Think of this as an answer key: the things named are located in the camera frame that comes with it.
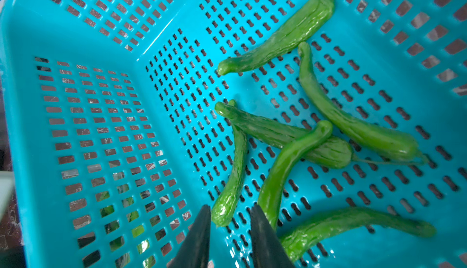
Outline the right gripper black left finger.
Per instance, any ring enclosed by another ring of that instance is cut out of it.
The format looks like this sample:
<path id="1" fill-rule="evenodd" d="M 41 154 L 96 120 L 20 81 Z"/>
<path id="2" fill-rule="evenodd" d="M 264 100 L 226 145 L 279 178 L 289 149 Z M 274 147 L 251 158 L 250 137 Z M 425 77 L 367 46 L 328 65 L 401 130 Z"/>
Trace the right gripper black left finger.
<path id="1" fill-rule="evenodd" d="M 210 250 L 211 209 L 202 206 L 170 268 L 207 268 Z"/>

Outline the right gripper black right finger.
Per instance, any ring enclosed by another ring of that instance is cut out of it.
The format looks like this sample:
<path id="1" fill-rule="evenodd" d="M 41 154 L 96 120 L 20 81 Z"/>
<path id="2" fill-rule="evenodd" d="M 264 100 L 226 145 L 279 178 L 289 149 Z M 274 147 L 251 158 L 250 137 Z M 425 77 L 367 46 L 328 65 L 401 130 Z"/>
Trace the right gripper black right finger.
<path id="1" fill-rule="evenodd" d="M 255 268 L 294 268 L 258 204 L 251 210 L 251 238 Z"/>

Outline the small green pepper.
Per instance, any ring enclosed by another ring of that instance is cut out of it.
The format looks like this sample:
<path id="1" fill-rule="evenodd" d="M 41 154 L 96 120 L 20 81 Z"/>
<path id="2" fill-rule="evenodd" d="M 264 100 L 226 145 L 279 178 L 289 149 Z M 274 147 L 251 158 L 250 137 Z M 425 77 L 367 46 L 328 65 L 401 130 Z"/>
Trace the small green pepper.
<path id="1" fill-rule="evenodd" d="M 282 193 L 290 172 L 307 152 L 321 146 L 332 132 L 332 123 L 327 120 L 321 121 L 313 131 L 289 142 L 280 151 L 257 200 L 257 205 L 263 210 L 273 230 L 277 230 Z"/>
<path id="2" fill-rule="evenodd" d="M 264 66 L 310 39 L 334 14 L 335 0 L 309 0 L 284 22 L 269 39 L 244 55 L 219 63 L 218 74 L 247 72 Z"/>
<path id="3" fill-rule="evenodd" d="M 416 165 L 416 159 L 421 159 L 421 165 L 429 162 L 412 135 L 366 122 L 336 106 L 316 78 L 309 43 L 301 42 L 297 49 L 300 57 L 299 83 L 315 108 L 334 126 L 358 145 L 388 159 L 387 164 Z"/>
<path id="4" fill-rule="evenodd" d="M 256 116 L 222 102 L 215 105 L 215 110 L 242 131 L 279 149 L 310 133 L 308 129 Z M 334 106 L 326 106 L 325 113 L 330 114 L 334 125 L 354 142 L 377 152 L 389 159 L 391 163 L 411 164 L 420 155 L 417 141 L 409 134 L 364 122 L 345 112 L 338 111 Z M 359 161 L 349 142 L 334 135 L 330 136 L 321 146 L 307 152 L 304 159 L 334 169 L 342 169 L 351 162 Z"/>
<path id="5" fill-rule="evenodd" d="M 366 225 L 380 225 L 413 236 L 431 238 L 437 229 L 421 220 L 406 219 L 366 207 L 348 207 L 320 212 L 280 237 L 288 258 L 295 262 L 317 243 Z"/>
<path id="6" fill-rule="evenodd" d="M 227 227 L 235 213 L 244 185 L 248 139 L 247 134 L 237 125 L 238 108 L 235 100 L 230 100 L 228 104 L 218 103 L 215 109 L 231 122 L 235 148 L 231 174 L 212 207 L 212 222 L 216 227 Z"/>

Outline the teal perforated plastic basket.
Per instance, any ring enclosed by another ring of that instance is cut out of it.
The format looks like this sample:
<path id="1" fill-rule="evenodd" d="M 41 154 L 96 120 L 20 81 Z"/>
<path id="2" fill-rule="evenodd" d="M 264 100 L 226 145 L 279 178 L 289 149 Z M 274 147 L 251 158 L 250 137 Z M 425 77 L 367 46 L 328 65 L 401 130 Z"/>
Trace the teal perforated plastic basket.
<path id="1" fill-rule="evenodd" d="M 5 0 L 1 78 L 25 258 L 32 268 L 165 268 L 232 168 L 214 109 L 299 128 L 322 115 L 290 52 L 245 73 L 218 64 L 265 42 L 308 0 Z M 422 166 L 300 162 L 278 232 L 324 210 L 373 208 L 433 224 L 322 241 L 303 268 L 467 265 L 467 0 L 335 0 L 310 39 L 345 112 L 413 135 Z"/>

